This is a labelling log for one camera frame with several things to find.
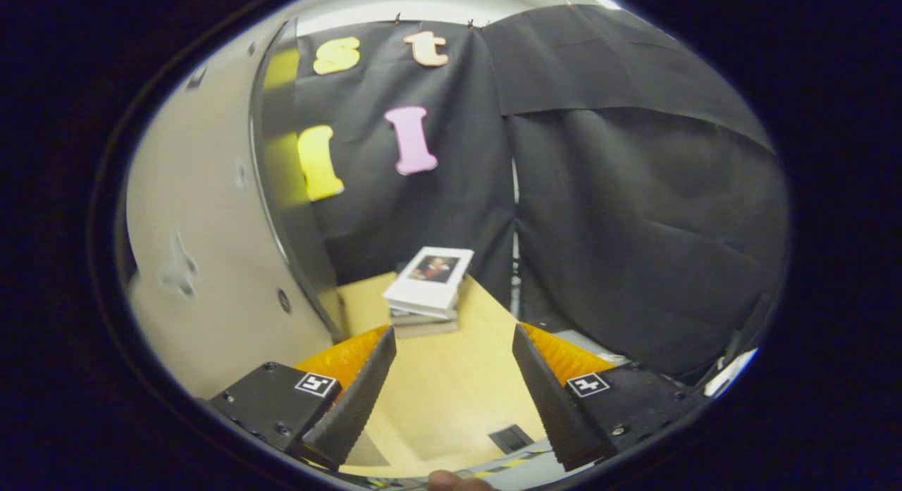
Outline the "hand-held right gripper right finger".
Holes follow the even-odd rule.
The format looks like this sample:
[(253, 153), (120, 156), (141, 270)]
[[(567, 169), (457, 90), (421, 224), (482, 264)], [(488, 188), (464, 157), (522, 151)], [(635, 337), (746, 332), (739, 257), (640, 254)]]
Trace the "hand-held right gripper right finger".
[(640, 363), (616, 366), (525, 322), (515, 324), (512, 353), (567, 471), (642, 447), (709, 402), (700, 386)]

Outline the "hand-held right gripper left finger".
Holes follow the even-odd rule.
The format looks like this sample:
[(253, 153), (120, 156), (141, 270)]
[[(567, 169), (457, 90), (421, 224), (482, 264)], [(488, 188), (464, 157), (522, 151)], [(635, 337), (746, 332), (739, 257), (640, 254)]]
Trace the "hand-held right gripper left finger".
[(278, 452), (338, 471), (363, 433), (396, 355), (395, 328), (380, 326), (298, 366), (262, 363), (207, 402)]

